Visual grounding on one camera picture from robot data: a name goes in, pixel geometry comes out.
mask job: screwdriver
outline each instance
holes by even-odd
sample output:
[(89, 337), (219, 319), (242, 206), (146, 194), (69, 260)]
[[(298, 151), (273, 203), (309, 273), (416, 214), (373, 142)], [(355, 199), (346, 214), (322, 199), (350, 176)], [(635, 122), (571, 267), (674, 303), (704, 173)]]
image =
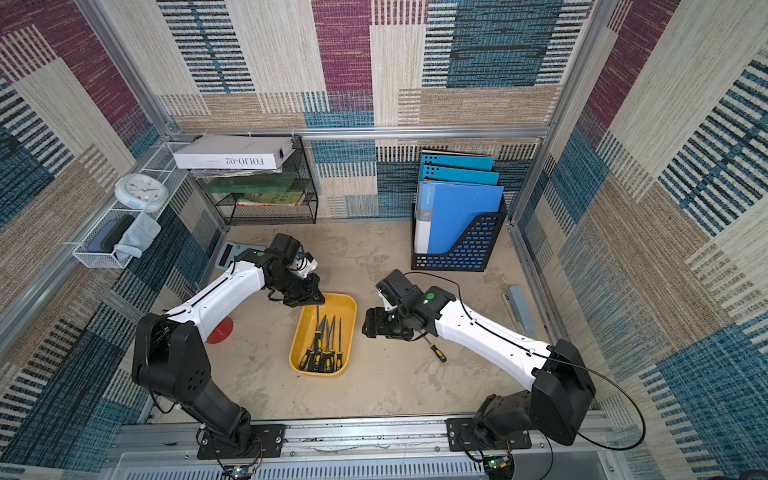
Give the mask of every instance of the screwdriver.
[(336, 354), (336, 371), (341, 370), (343, 366), (341, 353), (341, 317), (339, 317), (339, 352)]
[(427, 343), (429, 344), (429, 348), (432, 349), (432, 351), (435, 353), (435, 355), (437, 355), (437, 358), (439, 358), (441, 362), (445, 363), (445, 362), (448, 361), (448, 359), (445, 357), (445, 355), (442, 354), (440, 349), (437, 348), (437, 345), (435, 345), (434, 343), (430, 342), (427, 337), (424, 337), (424, 340), (427, 341)]
[[(320, 324), (320, 305), (317, 305), (316, 308), (317, 308), (317, 314), (315, 315), (315, 331), (317, 331)], [(306, 349), (306, 353), (304, 353), (304, 356), (301, 358), (301, 361), (299, 362), (299, 370), (306, 369), (306, 366), (311, 365), (312, 363), (314, 363), (314, 361), (315, 361), (315, 353), (314, 351), (312, 351), (312, 345), (310, 344), (310, 347)]]
[(328, 322), (328, 316), (323, 316), (323, 321), (320, 323), (320, 328), (315, 332), (315, 361), (312, 364), (313, 372), (321, 372), (321, 362), (323, 361), (323, 332), (326, 329)]
[(333, 350), (333, 332), (335, 331), (336, 316), (334, 315), (333, 321), (331, 322), (331, 328), (328, 329), (328, 338), (326, 341), (326, 348), (329, 349), (323, 358), (323, 363), (325, 364), (325, 373), (333, 373), (333, 367), (336, 366), (336, 352)]

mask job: black cable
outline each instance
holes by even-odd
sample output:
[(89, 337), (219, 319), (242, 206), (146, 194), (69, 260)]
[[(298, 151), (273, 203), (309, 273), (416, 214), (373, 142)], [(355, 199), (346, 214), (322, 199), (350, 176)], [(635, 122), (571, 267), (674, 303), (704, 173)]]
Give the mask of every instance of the black cable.
[(546, 435), (544, 435), (544, 438), (547, 439), (547, 443), (549, 444), (549, 468), (547, 468), (547, 471), (539, 478), (539, 480), (544, 480), (545, 477), (549, 475), (549, 472), (552, 471), (552, 466), (554, 465), (554, 451), (552, 450), (552, 442), (549, 441), (549, 437)]
[(416, 340), (422, 339), (422, 338), (424, 338), (425, 336), (427, 336), (427, 334), (428, 334), (428, 333), (429, 333), (429, 332), (424, 332), (424, 333), (422, 333), (421, 335), (417, 336), (416, 338), (414, 338), (414, 339), (410, 339), (410, 340), (408, 340), (408, 339), (406, 339), (405, 337), (403, 337), (403, 340), (405, 340), (406, 342), (415, 342)]
[(485, 462), (485, 460), (483, 459), (485, 454), (483, 454), (483, 452), (482, 452), (482, 450), (480, 448), (478, 448), (478, 452), (480, 452), (480, 459), (478, 460), (475, 457), (473, 457), (472, 454), (469, 453), (469, 450), (467, 450), (467, 448), (464, 446), (464, 441), (462, 440), (462, 434), (459, 433), (456, 438), (458, 439), (458, 442), (462, 444), (462, 449), (464, 450), (464, 453), (469, 457), (470, 460), (472, 460), (474, 463), (484, 463)]
[(619, 392), (621, 392), (625, 397), (627, 397), (627, 399), (629, 399), (629, 401), (632, 403), (632, 406), (634, 407), (634, 409), (637, 410), (637, 414), (640, 416), (640, 423), (643, 426), (643, 430), (642, 430), (642, 432), (640, 434), (640, 438), (635, 443), (633, 443), (632, 445), (629, 445), (627, 447), (612, 447), (612, 446), (609, 446), (609, 445), (602, 445), (602, 444), (597, 443), (597, 442), (595, 442), (595, 441), (593, 441), (591, 439), (588, 439), (587, 437), (583, 436), (579, 432), (576, 432), (576, 435), (582, 437), (584, 440), (586, 440), (587, 442), (590, 442), (592, 445), (596, 445), (598, 447), (601, 447), (601, 448), (607, 449), (607, 450), (613, 450), (615, 452), (625, 452), (627, 450), (631, 450), (631, 449), (637, 447), (639, 444), (641, 444), (645, 440), (645, 434), (646, 434), (646, 431), (647, 431), (647, 427), (645, 425), (645, 417), (643, 416), (643, 413), (640, 411), (640, 407), (637, 405), (637, 403), (634, 401), (634, 399), (632, 399), (632, 397), (630, 397), (630, 395), (628, 393), (626, 393), (624, 391), (624, 389), (622, 389), (616, 382), (614, 382), (613, 380), (609, 379), (608, 377), (606, 377), (602, 373), (596, 372), (593, 369), (590, 369), (590, 368), (588, 368), (586, 366), (576, 365), (574, 363), (566, 362), (564, 360), (553, 359), (551, 357), (544, 356), (544, 355), (542, 355), (540, 353), (531, 352), (530, 350), (528, 350), (527, 348), (523, 347), (522, 345), (518, 345), (517, 343), (512, 342), (510, 339), (505, 338), (505, 337), (497, 334), (496, 332), (491, 331), (490, 329), (484, 327), (480, 322), (478, 322), (477, 319), (474, 319), (474, 318), (472, 318), (471, 315), (469, 315), (469, 312), (467, 311), (466, 307), (464, 306), (464, 300), (462, 300), (462, 288), (461, 288), (461, 286), (458, 283), (454, 282), (453, 280), (449, 280), (449, 279), (447, 279), (445, 277), (442, 277), (442, 276), (439, 276), (439, 275), (434, 275), (432, 273), (427, 273), (427, 272), (406, 272), (403, 275), (409, 275), (411, 273), (421, 273), (422, 275), (433, 276), (435, 278), (439, 278), (440, 280), (445, 280), (446, 282), (450, 282), (450, 283), (453, 283), (454, 285), (456, 285), (456, 289), (458, 291), (458, 302), (461, 303), (462, 309), (464, 310), (464, 313), (467, 314), (467, 317), (472, 321), (472, 323), (476, 324), (477, 326), (479, 326), (480, 328), (482, 328), (486, 332), (491, 333), (492, 335), (497, 336), (498, 338), (504, 340), (505, 342), (510, 343), (510, 344), (518, 347), (520, 350), (524, 350), (526, 352), (526, 354), (528, 354), (528, 355), (534, 355), (534, 356), (537, 356), (537, 357), (541, 357), (542, 359), (551, 360), (552, 362), (563, 363), (565, 365), (569, 365), (569, 366), (572, 366), (574, 368), (586, 370), (587, 372), (593, 373), (593, 374), (601, 377), (603, 380), (609, 382), (611, 385), (616, 387)]
[[(202, 432), (203, 430), (204, 430), (204, 427), (200, 427), (199, 429), (197, 429), (197, 433), (195, 433), (195, 436), (194, 436), (195, 441), (197, 442), (197, 444), (200, 447), (203, 446), (203, 443), (200, 440), (200, 432)], [(217, 441), (213, 436), (210, 437), (210, 440), (212, 442), (216, 442)], [(262, 456), (262, 454), (263, 454), (263, 445), (261, 444), (261, 439), (260, 438), (256, 437), (255, 439), (253, 439), (253, 442), (251, 442), (250, 447), (253, 448), (257, 442), (259, 444), (259, 451), (258, 451), (258, 453), (256, 454), (256, 456), (253, 457), (253, 461), (251, 463), (249, 463), (248, 465), (244, 466), (245, 469), (249, 469), (249, 468), (255, 466), (256, 468), (253, 469), (254, 472), (261, 466), (261, 460), (263, 459), (263, 456)], [(216, 450), (216, 446), (215, 445), (212, 445), (211, 449), (214, 451), (214, 457), (216, 458), (216, 462), (219, 464), (219, 466), (221, 467), (221, 470), (223, 471), (223, 476), (228, 477), (228, 478), (234, 478), (234, 476), (232, 475), (232, 471), (234, 470), (234, 467), (227, 468), (227, 467), (224, 466), (223, 463), (221, 463), (221, 459), (219, 458), (219, 452)]]
[(152, 391), (152, 375), (150, 375), (149, 371), (149, 339), (147, 339), (147, 345), (144, 347), (144, 363), (147, 365), (147, 389), (149, 389), (149, 396), (152, 398), (152, 403), (155, 407), (162, 413), (163, 415), (166, 415), (170, 413), (171, 410), (174, 409), (176, 405), (179, 404), (179, 402), (174, 402), (172, 406), (168, 410), (163, 410), (160, 408), (160, 404), (157, 403), (157, 397), (154, 396), (154, 392)]

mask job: red object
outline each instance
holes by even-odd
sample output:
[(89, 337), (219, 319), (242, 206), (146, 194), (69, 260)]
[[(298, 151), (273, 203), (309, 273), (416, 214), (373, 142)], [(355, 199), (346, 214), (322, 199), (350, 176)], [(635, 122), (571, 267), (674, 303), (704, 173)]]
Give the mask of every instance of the red object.
[(232, 333), (233, 326), (234, 322), (230, 317), (221, 320), (221, 323), (216, 325), (216, 328), (210, 333), (205, 343), (219, 343), (227, 339), (230, 333)]

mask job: yellow tray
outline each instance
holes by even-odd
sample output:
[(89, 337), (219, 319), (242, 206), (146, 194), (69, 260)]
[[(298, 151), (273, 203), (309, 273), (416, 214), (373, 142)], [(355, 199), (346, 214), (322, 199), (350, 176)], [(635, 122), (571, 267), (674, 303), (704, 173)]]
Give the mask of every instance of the yellow tray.
[[(328, 316), (328, 322), (333, 321), (333, 316), (336, 316), (336, 330), (333, 332), (335, 339), (333, 340), (333, 349), (337, 352), (341, 352), (344, 355), (344, 364), (341, 369), (334, 373), (317, 373), (317, 372), (305, 372), (299, 369), (299, 362), (301, 357), (304, 356), (306, 349), (312, 346), (312, 341), (315, 338), (315, 318), (316, 318), (316, 306), (307, 305), (301, 310), (301, 318), (299, 319), (299, 326), (296, 328), (296, 334), (293, 336), (293, 345), (290, 349), (290, 355), (288, 356), (288, 362), (291, 367), (298, 373), (303, 375), (315, 375), (315, 376), (337, 376), (341, 375), (346, 366), (349, 365), (349, 352), (352, 350), (352, 337), (355, 331), (355, 317), (357, 316), (357, 302), (349, 295), (343, 293), (326, 293), (326, 304), (320, 306), (320, 320), (323, 320), (323, 316)], [(341, 345), (342, 349), (339, 350), (339, 319), (341, 319)]]

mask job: white box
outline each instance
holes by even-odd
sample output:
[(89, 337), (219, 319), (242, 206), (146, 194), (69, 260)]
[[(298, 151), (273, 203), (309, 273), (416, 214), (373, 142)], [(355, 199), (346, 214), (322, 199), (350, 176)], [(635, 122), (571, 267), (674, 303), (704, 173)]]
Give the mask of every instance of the white box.
[(273, 170), (293, 153), (291, 137), (205, 135), (174, 153), (179, 168)]

